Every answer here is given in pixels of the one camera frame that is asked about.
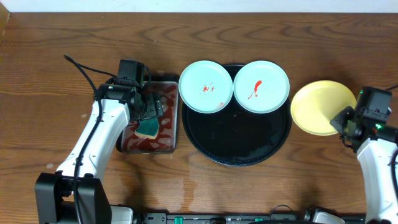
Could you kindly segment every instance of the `green sponge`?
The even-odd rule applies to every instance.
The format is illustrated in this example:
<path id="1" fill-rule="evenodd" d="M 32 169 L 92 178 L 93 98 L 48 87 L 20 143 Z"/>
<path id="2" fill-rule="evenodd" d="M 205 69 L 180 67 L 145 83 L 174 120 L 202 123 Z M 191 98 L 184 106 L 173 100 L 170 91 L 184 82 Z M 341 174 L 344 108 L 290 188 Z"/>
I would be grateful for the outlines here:
<path id="1" fill-rule="evenodd" d="M 135 132 L 136 136 L 149 139 L 155 139 L 157 133 L 159 133 L 159 122 L 157 118 L 141 121 Z"/>

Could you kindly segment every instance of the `wooden table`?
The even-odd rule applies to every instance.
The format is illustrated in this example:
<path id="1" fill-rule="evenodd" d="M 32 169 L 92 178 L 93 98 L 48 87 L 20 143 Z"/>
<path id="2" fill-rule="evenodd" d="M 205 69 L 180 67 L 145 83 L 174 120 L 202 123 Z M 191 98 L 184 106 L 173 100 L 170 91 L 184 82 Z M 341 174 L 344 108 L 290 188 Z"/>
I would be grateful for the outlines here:
<path id="1" fill-rule="evenodd" d="M 290 80 L 290 99 L 315 80 L 354 94 L 398 83 L 398 15 L 151 14 L 11 15 L 0 58 L 0 223 L 36 223 L 34 184 L 55 172 L 91 113 L 92 90 L 64 58 L 117 72 L 121 58 L 180 74 L 197 60 L 271 60 Z M 90 73 L 98 86 L 107 77 Z M 398 110 L 398 99 L 391 103 Z M 398 115 L 391 116 L 398 125 Z M 363 177 L 338 136 L 295 124 L 284 146 L 249 167 L 227 167 L 198 152 L 179 122 L 173 154 L 113 152 L 104 188 L 110 203 L 140 212 L 267 213 L 311 203 L 364 213 Z"/>

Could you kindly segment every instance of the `black cable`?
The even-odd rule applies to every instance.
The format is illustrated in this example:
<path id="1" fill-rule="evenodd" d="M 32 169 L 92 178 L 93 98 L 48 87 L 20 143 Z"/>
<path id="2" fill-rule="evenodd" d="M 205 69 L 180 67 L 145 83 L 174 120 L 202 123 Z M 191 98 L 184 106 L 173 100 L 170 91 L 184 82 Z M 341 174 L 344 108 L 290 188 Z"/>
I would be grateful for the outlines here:
<path id="1" fill-rule="evenodd" d="M 64 55 L 65 59 L 67 59 L 69 62 L 74 64 L 77 69 L 85 76 L 87 79 L 88 83 L 91 85 L 93 88 L 94 94 L 97 95 L 98 90 L 95 88 L 94 83 L 91 81 L 91 79 L 88 77 L 86 72 L 81 68 L 81 65 L 76 63 L 71 57 Z M 97 120 L 95 121 L 94 127 L 89 133 L 83 147 L 81 148 L 81 151 L 79 153 L 79 156 L 76 158 L 76 164 L 75 164 L 75 171 L 73 173 L 73 198 L 75 199 L 75 208 L 76 208 L 76 215 L 77 215 L 77 220 L 79 224 L 83 224 L 83 219 L 81 217 L 81 211 L 80 211 L 80 204 L 79 204 L 79 192 L 78 192 L 78 186 L 77 186 L 77 179 L 78 179 L 78 174 L 79 174 L 79 169 L 81 166 L 81 160 L 83 159 L 83 155 L 86 151 L 87 145 L 90 143 L 91 138 L 93 137 L 95 130 L 97 129 L 98 125 L 100 124 L 102 120 L 102 104 L 101 104 L 101 99 L 97 99 L 98 102 L 98 117 Z"/>
<path id="2" fill-rule="evenodd" d="M 280 208 L 280 207 L 286 207 L 286 208 L 288 208 L 288 209 L 290 209 L 290 211 L 291 212 L 293 212 L 293 210 L 289 207 L 289 206 L 287 206 L 287 205 L 284 205 L 284 204 L 282 204 L 282 205 L 277 205 L 275 208 L 273 208 L 272 210 L 271 210 L 271 212 L 269 213 L 269 220 L 271 219 L 271 215 L 278 209 L 278 208 Z"/>
<path id="3" fill-rule="evenodd" d="M 134 125 L 140 125 L 141 124 L 141 121 L 140 120 L 137 120 L 138 122 L 137 123 L 134 123 L 134 124 L 128 124 L 126 127 L 131 127 L 131 126 L 134 126 Z"/>
<path id="4" fill-rule="evenodd" d="M 110 76 L 112 76 L 112 77 L 114 77 L 114 78 L 117 78 L 117 76 L 116 76 L 116 75 L 113 75 L 112 73 L 104 72 L 104 71 L 101 71 L 101 70 L 97 70 L 97 69 L 95 69 L 95 68 L 90 68 L 90 67 L 84 66 L 84 65 L 82 65 L 82 64 L 80 64 L 80 63 L 77 63 L 77 64 L 78 64 L 80 67 L 85 68 L 85 69 L 87 69 L 87 70 L 90 70 L 90 71 L 93 71 L 93 72 L 102 73 L 102 74 L 105 74 L 105 75 L 110 75 Z"/>
<path id="5" fill-rule="evenodd" d="M 396 173 L 397 156 L 398 156 L 398 149 L 394 152 L 394 154 L 391 157 L 390 166 L 391 166 L 392 184 L 394 186 L 394 190 L 396 192 L 396 197 L 398 200 L 398 183 L 397 183 L 397 173 Z"/>
<path id="6" fill-rule="evenodd" d="M 397 88 L 397 87 L 398 87 L 398 85 L 394 85 L 394 86 L 392 86 L 392 87 L 390 87 L 390 88 L 386 88 L 386 91 L 393 90 L 393 89 L 395 89 L 395 88 Z"/>

